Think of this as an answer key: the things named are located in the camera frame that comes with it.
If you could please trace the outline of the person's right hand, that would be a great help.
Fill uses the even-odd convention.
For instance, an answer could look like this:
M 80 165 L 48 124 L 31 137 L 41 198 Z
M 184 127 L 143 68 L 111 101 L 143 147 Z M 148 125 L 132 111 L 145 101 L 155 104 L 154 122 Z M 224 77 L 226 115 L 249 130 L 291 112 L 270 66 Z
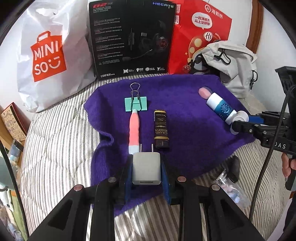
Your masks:
M 282 153 L 282 173 L 285 178 L 288 178 L 292 170 L 296 170 L 296 159 L 290 159 L 286 153 Z

